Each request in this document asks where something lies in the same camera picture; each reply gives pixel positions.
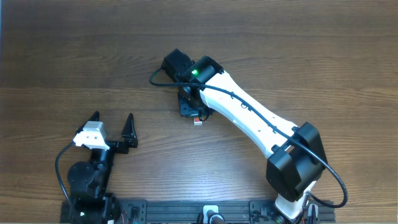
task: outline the table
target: table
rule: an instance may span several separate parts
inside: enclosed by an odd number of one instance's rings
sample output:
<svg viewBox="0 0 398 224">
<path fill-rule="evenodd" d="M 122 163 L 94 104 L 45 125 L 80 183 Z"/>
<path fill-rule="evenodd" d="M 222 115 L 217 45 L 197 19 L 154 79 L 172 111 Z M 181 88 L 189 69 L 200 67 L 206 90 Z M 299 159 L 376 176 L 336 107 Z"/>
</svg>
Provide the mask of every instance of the table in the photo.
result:
<svg viewBox="0 0 398 224">
<path fill-rule="evenodd" d="M 194 126 L 176 89 L 149 84 L 174 48 L 209 55 L 265 107 L 320 130 L 348 188 L 339 222 L 396 222 L 397 11 L 395 0 L 3 1 L 0 222 L 58 221 L 55 157 L 96 110 L 115 140 L 134 114 L 139 147 L 116 156 L 109 183 L 118 197 L 275 198 L 247 136 L 220 114 Z M 89 155 L 62 157 L 66 184 Z M 342 199 L 327 172 L 313 192 Z"/>
</svg>

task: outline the wooden table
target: wooden table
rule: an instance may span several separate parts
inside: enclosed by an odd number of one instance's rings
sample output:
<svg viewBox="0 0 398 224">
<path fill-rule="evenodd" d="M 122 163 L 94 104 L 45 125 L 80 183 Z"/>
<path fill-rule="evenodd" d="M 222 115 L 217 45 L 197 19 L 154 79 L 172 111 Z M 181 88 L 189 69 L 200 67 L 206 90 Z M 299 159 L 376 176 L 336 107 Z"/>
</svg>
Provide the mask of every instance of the wooden table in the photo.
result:
<svg viewBox="0 0 398 224">
<path fill-rule="evenodd" d="M 116 156 L 109 183 L 118 197 L 275 198 L 247 136 L 220 114 L 194 126 L 176 89 L 149 84 L 174 48 L 320 130 L 349 192 L 338 221 L 397 221 L 398 1 L 8 0 L 1 22 L 0 222 L 58 221 L 55 157 L 96 110 L 110 139 L 134 114 L 139 147 Z M 66 184 L 89 155 L 62 157 Z M 313 191 L 342 199 L 327 172 Z"/>
</svg>

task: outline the cable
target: cable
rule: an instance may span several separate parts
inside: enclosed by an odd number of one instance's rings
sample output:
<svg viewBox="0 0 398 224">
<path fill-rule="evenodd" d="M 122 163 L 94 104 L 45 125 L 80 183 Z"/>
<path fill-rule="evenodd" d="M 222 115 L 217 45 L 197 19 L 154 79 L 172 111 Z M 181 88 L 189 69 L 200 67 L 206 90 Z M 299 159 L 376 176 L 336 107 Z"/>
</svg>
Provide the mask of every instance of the cable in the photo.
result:
<svg viewBox="0 0 398 224">
<path fill-rule="evenodd" d="M 65 148 L 63 148 L 60 153 L 58 153 L 57 158 L 55 159 L 55 173 L 57 174 L 57 178 L 58 178 L 58 182 L 60 183 L 62 192 L 65 196 L 65 198 L 67 199 L 67 202 L 69 204 L 70 210 L 72 211 L 72 213 L 76 216 L 76 220 L 78 221 L 78 223 L 81 223 L 80 219 L 78 219 L 78 215 L 76 214 L 75 209 L 73 209 L 73 204 L 72 201 L 69 198 L 68 192 L 62 182 L 62 178 L 61 178 L 61 173 L 60 173 L 60 168 L 59 168 L 59 163 L 60 163 L 60 159 L 61 156 L 73 145 L 73 141 L 70 142 Z"/>
<path fill-rule="evenodd" d="M 309 196 L 311 196 L 316 202 L 320 203 L 323 206 L 329 207 L 329 208 L 341 208 L 347 203 L 347 201 L 348 201 L 347 188 L 346 188 L 343 180 L 335 172 L 335 170 L 333 170 L 333 168 L 331 168 L 331 166 L 329 166 L 324 160 L 319 158 L 315 153 L 313 153 L 309 148 L 304 146 L 301 142 L 296 141 L 295 139 L 293 139 L 289 135 L 285 134 L 283 131 L 279 130 L 276 126 L 274 126 L 271 122 L 269 122 L 262 114 L 260 114 L 260 112 L 258 112 L 253 106 L 251 106 L 248 102 L 246 102 L 246 100 L 242 99 L 240 96 L 236 95 L 235 93 L 233 93 L 231 91 L 224 90 L 222 88 L 218 88 L 218 87 L 211 86 L 211 85 L 206 85 L 206 84 L 199 84 L 199 83 L 156 83 L 156 82 L 153 81 L 153 79 L 157 75 L 157 73 L 159 71 L 161 71 L 161 69 L 162 68 L 156 70 L 150 76 L 150 78 L 149 78 L 149 83 L 150 84 L 152 84 L 154 86 L 168 86 L 168 87 L 170 87 L 170 86 L 180 86 L 180 87 L 190 86 L 190 87 L 198 87 L 198 88 L 209 88 L 209 89 L 212 89 L 212 90 L 220 91 L 222 93 L 226 93 L 226 94 L 230 95 L 231 97 L 235 97 L 236 99 L 238 99 L 240 102 L 242 102 L 242 104 L 247 106 L 247 109 L 249 111 L 253 111 L 258 117 L 260 117 L 268 125 L 268 127 L 272 128 L 272 130 L 274 130 L 275 132 L 277 132 L 281 136 L 285 137 L 289 141 L 289 143 L 291 145 L 293 145 L 294 147 L 299 147 L 299 148 L 303 149 L 308 154 L 310 154 L 310 156 L 312 156 L 314 159 L 318 160 L 324 167 L 326 167 L 326 169 L 328 169 L 328 171 L 335 177 L 337 182 L 340 184 L 340 187 L 341 187 L 341 189 L 343 191 L 343 201 L 340 204 L 338 204 L 338 205 L 326 203 L 326 202 L 320 200 L 319 198 L 317 198 L 316 196 L 314 196 L 311 193 L 309 193 Z"/>
</svg>

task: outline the black metal base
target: black metal base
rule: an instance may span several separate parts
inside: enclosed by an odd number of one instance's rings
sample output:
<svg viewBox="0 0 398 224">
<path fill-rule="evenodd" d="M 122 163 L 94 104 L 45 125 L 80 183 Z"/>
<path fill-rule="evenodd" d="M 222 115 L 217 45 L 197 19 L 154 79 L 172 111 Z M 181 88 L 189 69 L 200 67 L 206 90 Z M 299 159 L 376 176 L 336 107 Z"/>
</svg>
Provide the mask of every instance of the black metal base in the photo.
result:
<svg viewBox="0 0 398 224">
<path fill-rule="evenodd" d="M 198 215 L 203 211 L 204 205 L 217 205 L 218 212 L 223 214 L 226 223 L 250 223 L 268 224 L 278 223 L 277 211 L 274 201 L 251 200 L 251 201 L 225 201 L 225 202 L 147 202 L 146 200 L 119 199 L 124 223 L 146 224 L 146 223 L 197 223 Z M 314 223 L 334 223 L 335 210 L 317 204 L 319 214 L 318 221 Z M 60 223 L 71 222 L 68 217 L 69 207 L 62 206 Z"/>
</svg>

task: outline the wooden surface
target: wooden surface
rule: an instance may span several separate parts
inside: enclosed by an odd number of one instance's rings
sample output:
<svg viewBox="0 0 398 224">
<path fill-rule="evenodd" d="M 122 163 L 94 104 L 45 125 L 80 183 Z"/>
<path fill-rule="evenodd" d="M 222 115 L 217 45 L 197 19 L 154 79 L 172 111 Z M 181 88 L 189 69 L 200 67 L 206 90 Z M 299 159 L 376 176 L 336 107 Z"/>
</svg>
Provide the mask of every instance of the wooden surface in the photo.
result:
<svg viewBox="0 0 398 224">
<path fill-rule="evenodd" d="M 193 126 L 175 89 L 149 84 L 174 48 L 209 55 L 265 107 L 320 130 L 349 193 L 338 221 L 396 222 L 397 24 L 396 0 L 3 0 L 0 222 L 58 221 L 54 160 L 95 110 L 110 139 L 134 114 L 139 147 L 116 156 L 109 183 L 118 197 L 275 198 L 248 137 L 220 114 Z M 62 157 L 65 183 L 89 155 Z M 327 172 L 314 192 L 342 199 Z"/>
</svg>

